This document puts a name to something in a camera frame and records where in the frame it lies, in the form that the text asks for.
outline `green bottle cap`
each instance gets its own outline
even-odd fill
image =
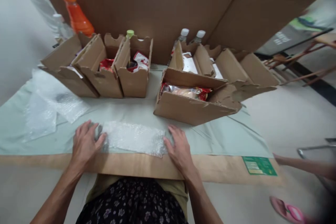
[[[131,38],[134,35],[134,31],[133,30],[127,30],[126,34],[127,34],[127,37]]]

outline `green card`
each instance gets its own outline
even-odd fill
[[[251,175],[277,176],[271,162],[266,157],[242,157]]]

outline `hand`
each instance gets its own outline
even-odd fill
[[[89,162],[100,151],[106,138],[106,133],[95,141],[95,129],[98,124],[90,127],[91,120],[83,123],[76,129],[73,137],[73,148],[70,165],[80,172],[84,172]]]
[[[191,158],[190,145],[185,136],[186,134],[183,130],[174,125],[169,125],[168,129],[175,142],[175,145],[172,146],[168,138],[163,138],[168,155],[183,177],[187,179],[187,177],[192,176],[197,172],[197,169]]]

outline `orange bottle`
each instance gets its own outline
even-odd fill
[[[90,21],[84,15],[81,7],[76,2],[76,0],[64,0],[66,3],[66,8],[68,9],[71,27],[73,30],[78,32],[83,32],[86,36],[91,37],[94,33],[94,28]]]

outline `pink sandal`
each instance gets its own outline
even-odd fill
[[[300,209],[283,202],[281,199],[270,196],[272,207],[283,218],[294,224],[304,224],[305,217]]]

